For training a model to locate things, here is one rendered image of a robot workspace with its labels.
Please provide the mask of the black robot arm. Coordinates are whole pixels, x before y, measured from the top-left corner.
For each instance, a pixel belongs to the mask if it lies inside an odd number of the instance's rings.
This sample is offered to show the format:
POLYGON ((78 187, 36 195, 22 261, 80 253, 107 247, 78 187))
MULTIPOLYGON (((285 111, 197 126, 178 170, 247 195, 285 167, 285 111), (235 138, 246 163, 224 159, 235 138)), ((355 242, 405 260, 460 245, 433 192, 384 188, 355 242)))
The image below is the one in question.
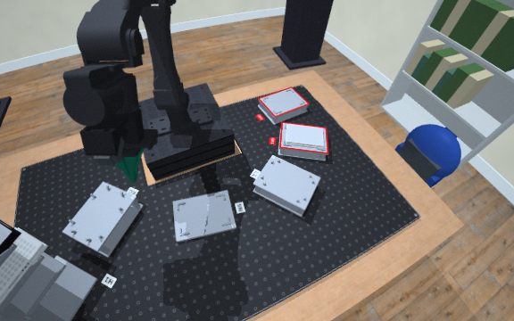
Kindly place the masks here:
POLYGON ((176 1, 99 0, 79 24, 84 66, 63 73, 63 105, 73 120, 87 126, 79 131, 85 154, 100 166, 120 163, 123 145, 140 144, 145 136, 141 109, 120 114, 139 106, 136 76, 123 69, 143 65, 140 16, 153 63, 153 100, 168 114, 150 119, 149 129, 163 136, 212 123, 207 106, 187 110, 189 95, 180 83, 170 34, 170 7, 176 1))

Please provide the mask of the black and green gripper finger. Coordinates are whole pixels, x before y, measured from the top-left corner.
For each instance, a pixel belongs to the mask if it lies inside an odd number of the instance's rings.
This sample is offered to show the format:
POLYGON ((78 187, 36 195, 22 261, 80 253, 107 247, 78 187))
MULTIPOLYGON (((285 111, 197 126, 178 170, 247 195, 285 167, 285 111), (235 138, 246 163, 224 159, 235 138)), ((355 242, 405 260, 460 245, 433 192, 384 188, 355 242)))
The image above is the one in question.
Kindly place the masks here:
POLYGON ((133 183, 137 181, 138 165, 142 156, 144 148, 141 148, 140 152, 136 157, 125 157, 125 161, 128 167, 129 174, 133 183))
POLYGON ((129 170, 128 170, 128 167, 126 165, 126 161, 125 161, 125 157, 121 157, 121 160, 120 160, 120 163, 116 163, 115 164, 120 170, 122 170, 125 175, 128 177, 128 179, 130 180, 131 183, 133 183, 132 179, 131 179, 131 176, 129 174, 129 170))

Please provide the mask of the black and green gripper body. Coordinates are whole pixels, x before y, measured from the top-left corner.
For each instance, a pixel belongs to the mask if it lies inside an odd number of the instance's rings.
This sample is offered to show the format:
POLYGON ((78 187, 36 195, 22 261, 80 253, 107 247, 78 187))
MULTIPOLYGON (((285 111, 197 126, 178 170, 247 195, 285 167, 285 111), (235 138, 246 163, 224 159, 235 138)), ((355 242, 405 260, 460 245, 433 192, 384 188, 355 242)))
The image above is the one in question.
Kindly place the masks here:
MULTIPOLYGON (((139 110, 139 106, 131 109, 121 110, 121 114, 130 113, 139 110), (131 110, 132 109, 132 110, 131 110)), ((141 148, 153 149, 157 144, 158 130, 157 129, 144 129, 145 136, 140 144, 124 144, 121 157, 136 157, 141 148), (155 139, 155 140, 154 140, 155 139), (128 149, 127 149, 128 148, 128 149)))

